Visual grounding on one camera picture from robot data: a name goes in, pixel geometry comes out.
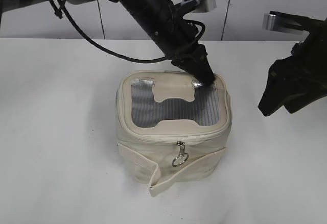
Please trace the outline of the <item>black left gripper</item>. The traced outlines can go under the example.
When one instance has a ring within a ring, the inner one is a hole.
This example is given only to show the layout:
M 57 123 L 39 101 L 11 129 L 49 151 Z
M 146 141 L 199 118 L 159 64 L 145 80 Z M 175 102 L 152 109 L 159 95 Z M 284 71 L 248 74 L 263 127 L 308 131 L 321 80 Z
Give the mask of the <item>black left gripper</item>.
M 185 72 L 190 72 L 202 84 L 212 84 L 215 81 L 215 74 L 209 65 L 207 51 L 203 44 L 197 44 L 178 54 L 172 59 L 171 64 Z

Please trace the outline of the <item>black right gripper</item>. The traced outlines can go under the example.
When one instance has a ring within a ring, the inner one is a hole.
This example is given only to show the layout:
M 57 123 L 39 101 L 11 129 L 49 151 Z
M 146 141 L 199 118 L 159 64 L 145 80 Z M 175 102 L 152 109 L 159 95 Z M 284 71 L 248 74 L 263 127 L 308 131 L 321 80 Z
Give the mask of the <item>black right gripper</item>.
M 300 42 L 292 48 L 291 56 L 276 60 L 269 68 L 258 109 L 268 117 L 284 105 L 293 114 L 324 97 L 326 42 Z

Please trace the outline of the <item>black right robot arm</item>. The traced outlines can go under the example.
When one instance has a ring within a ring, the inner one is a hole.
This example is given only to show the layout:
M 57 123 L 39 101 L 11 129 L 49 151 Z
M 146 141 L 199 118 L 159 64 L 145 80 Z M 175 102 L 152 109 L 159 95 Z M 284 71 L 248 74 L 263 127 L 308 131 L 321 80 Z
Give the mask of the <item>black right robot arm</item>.
M 326 97 L 326 20 L 308 30 L 291 55 L 277 59 L 268 69 L 267 84 L 258 104 L 268 117 L 280 107 L 295 113 Z

